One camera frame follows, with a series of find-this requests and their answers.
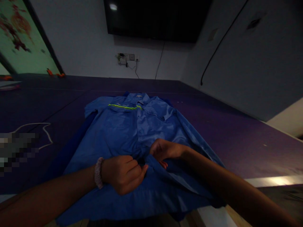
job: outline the blue work shirt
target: blue work shirt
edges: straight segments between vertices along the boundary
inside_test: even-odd
[[[220,159],[175,108],[158,97],[129,94],[99,97],[85,107],[85,117],[98,111],[64,174],[87,168],[99,157],[130,155],[148,164],[142,184],[120,196],[111,185],[95,188],[57,218],[60,225],[81,219],[137,219],[168,212],[188,212],[198,207],[221,207],[214,194],[182,160],[165,160],[165,170],[149,149],[157,138],[184,144],[223,166]]]

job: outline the television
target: television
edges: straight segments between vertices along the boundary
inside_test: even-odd
[[[109,34],[195,43],[211,5],[202,1],[104,0]]]

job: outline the power cord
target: power cord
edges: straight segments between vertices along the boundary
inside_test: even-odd
[[[136,73],[138,79],[140,79],[139,76],[138,76],[138,74],[137,74],[137,68],[138,68],[138,60],[136,60],[136,69],[135,69],[135,73]]]
[[[138,74],[137,74],[138,60],[136,60],[136,65],[135,65],[134,67],[132,67],[132,68],[131,68],[131,67],[128,65],[128,63],[126,62],[126,67],[128,67],[128,68],[130,68],[130,69],[136,68],[135,73],[136,73],[138,79],[140,79],[139,76],[138,76]]]
[[[24,126],[27,126],[27,125],[40,125],[40,124],[46,124],[44,127],[43,127],[43,131],[45,131],[45,133],[47,134],[47,137],[48,137],[48,140],[50,141],[50,143],[42,146],[42,147],[39,147],[39,150],[42,149],[42,148],[45,148],[49,145],[52,145],[54,142],[51,140],[51,136],[49,135],[48,131],[46,131],[46,127],[51,125],[50,123],[29,123],[29,124],[25,124],[25,125],[22,125],[20,126],[19,128],[17,128],[15,131],[12,131],[10,133],[16,133],[20,128],[24,127]]]
[[[162,54],[163,54],[163,50],[164,50],[164,45],[165,45],[165,41],[164,41],[164,43],[163,43],[163,48],[162,48],[162,52],[161,52],[161,56],[160,56],[160,61],[159,61],[159,64],[158,64],[158,68],[157,68],[157,72],[156,72],[155,79],[157,78],[158,69],[159,69],[159,66],[160,66],[160,62],[161,62],[161,58],[162,58]]]
[[[225,38],[225,36],[227,35],[227,33],[229,32],[229,30],[231,29],[231,27],[232,27],[233,24],[235,23],[235,21],[237,20],[238,16],[239,16],[240,13],[242,12],[242,10],[244,9],[244,7],[246,6],[246,4],[247,4],[248,1],[249,1],[249,0],[246,0],[246,2],[244,3],[244,5],[243,5],[242,8],[240,9],[240,11],[238,12],[238,14],[237,14],[237,16],[235,17],[234,21],[231,23],[230,27],[227,29],[227,31],[226,31],[226,33],[224,34],[223,38],[222,38],[221,41],[219,42],[217,48],[215,49],[215,52],[212,54],[210,60],[208,61],[208,64],[207,64],[207,66],[206,66],[206,68],[205,68],[205,70],[204,70],[204,72],[203,72],[203,74],[202,74],[202,77],[201,77],[201,83],[200,83],[201,86],[203,85],[202,80],[203,80],[204,74],[205,74],[205,72],[206,72],[206,70],[207,70],[207,68],[208,68],[208,66],[209,66],[209,63],[211,62],[212,58],[214,57],[214,55],[215,55],[216,51],[218,50],[220,44],[222,43],[223,39]]]

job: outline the purple tabletop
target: purple tabletop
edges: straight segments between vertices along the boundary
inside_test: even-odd
[[[180,81],[67,76],[50,78],[24,74],[21,90],[0,93],[1,131],[13,131],[33,122],[50,122],[54,144],[35,158],[13,168],[5,178],[23,177],[25,190],[36,185],[51,161],[84,122],[84,107],[100,96],[121,96],[125,91],[146,92],[169,99],[212,147],[226,168],[242,178],[288,176],[303,173],[303,143]],[[39,143],[47,143],[42,126]]]

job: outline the white cable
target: white cable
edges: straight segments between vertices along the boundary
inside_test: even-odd
[[[46,144],[46,145],[44,145],[44,146],[42,146],[42,147],[39,147],[39,150],[40,150],[40,149],[45,148],[45,147],[47,147],[47,146],[49,146],[49,145],[52,145],[52,144],[54,143],[54,142],[51,140],[50,135],[48,134],[48,132],[47,132],[46,129],[45,129],[47,126],[51,125],[50,123],[29,123],[29,124],[25,124],[25,125],[20,126],[20,127],[17,128],[15,131],[12,131],[12,132],[10,132],[10,133],[16,133],[20,128],[22,128],[22,127],[24,127],[24,126],[27,126],[27,125],[40,125],[40,124],[46,124],[46,125],[43,127],[43,131],[45,131],[45,133],[47,134],[47,137],[48,137],[48,139],[49,139],[49,141],[50,141],[49,144]]]

